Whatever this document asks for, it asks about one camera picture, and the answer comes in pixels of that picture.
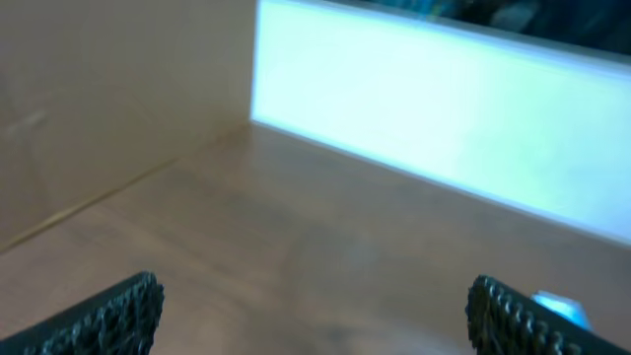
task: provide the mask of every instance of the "cardboard wall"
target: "cardboard wall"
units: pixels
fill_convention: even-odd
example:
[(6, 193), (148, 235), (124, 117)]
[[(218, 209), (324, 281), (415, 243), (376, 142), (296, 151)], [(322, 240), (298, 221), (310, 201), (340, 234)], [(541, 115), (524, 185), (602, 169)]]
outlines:
[(0, 244), (249, 119), (255, 0), (0, 3)]

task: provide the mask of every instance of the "black tread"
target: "black tread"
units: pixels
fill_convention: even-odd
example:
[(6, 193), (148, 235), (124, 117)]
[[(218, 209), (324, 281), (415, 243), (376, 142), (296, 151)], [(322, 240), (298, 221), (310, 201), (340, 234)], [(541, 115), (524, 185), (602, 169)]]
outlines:
[(154, 274), (141, 272), (0, 341), (0, 354), (148, 354), (162, 313), (163, 290)]
[(489, 276), (478, 276), (465, 309), (477, 354), (629, 355)]

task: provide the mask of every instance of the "blue object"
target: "blue object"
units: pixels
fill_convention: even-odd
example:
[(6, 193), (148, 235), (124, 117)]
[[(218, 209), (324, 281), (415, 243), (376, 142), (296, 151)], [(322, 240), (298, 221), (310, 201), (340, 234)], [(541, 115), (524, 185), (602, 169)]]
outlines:
[(571, 321), (575, 325), (585, 330), (592, 330), (588, 316), (583, 306), (581, 306), (581, 303), (542, 291), (532, 295), (531, 298), (541, 306)]

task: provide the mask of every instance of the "wooden floor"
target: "wooden floor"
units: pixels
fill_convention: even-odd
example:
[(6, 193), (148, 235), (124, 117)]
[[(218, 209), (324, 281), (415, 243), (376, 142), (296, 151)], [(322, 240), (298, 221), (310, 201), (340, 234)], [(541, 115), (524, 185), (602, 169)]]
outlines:
[(0, 337), (142, 269), (153, 354), (470, 354), (488, 273), (631, 348), (631, 252), (261, 127), (0, 255)]

